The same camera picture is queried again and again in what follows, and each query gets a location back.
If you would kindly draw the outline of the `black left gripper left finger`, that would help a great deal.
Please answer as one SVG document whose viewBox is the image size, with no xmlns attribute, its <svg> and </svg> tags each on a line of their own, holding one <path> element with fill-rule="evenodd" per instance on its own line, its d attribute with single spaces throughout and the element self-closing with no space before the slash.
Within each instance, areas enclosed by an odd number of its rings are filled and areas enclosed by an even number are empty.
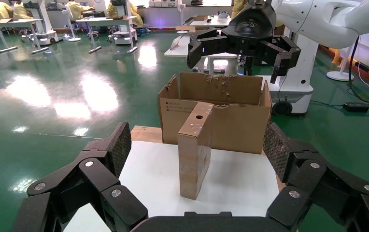
<svg viewBox="0 0 369 232">
<path fill-rule="evenodd" d="M 111 136 L 89 142 L 74 161 L 32 183 L 12 231 L 62 232 L 85 205 L 111 231 L 133 230 L 148 210 L 119 179 L 131 145 L 129 124 L 119 123 Z"/>
</svg>

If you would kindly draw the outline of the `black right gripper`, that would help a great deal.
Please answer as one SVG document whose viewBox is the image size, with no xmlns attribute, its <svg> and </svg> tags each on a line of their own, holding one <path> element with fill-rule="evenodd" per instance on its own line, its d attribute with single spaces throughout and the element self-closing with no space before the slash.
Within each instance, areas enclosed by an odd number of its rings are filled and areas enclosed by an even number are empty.
<svg viewBox="0 0 369 232">
<path fill-rule="evenodd" d="M 229 23 L 217 29 L 199 30 L 190 36 L 187 66 L 194 68 L 204 56 L 229 53 L 260 58 L 272 66 L 270 83 L 296 66 L 301 49 L 287 36 L 273 36 L 276 13 L 267 2 L 249 3 Z"/>
</svg>

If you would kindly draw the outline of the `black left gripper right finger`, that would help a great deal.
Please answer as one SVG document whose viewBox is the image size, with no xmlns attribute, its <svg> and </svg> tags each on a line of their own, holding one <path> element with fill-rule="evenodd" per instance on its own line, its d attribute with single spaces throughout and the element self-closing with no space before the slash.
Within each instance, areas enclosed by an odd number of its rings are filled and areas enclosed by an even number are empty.
<svg viewBox="0 0 369 232">
<path fill-rule="evenodd" d="M 267 218 L 294 232 L 317 205 L 347 232 L 369 232 L 369 181 L 331 164 L 311 144 L 288 138 L 274 122 L 266 126 L 263 151 L 284 183 Z"/>
</svg>

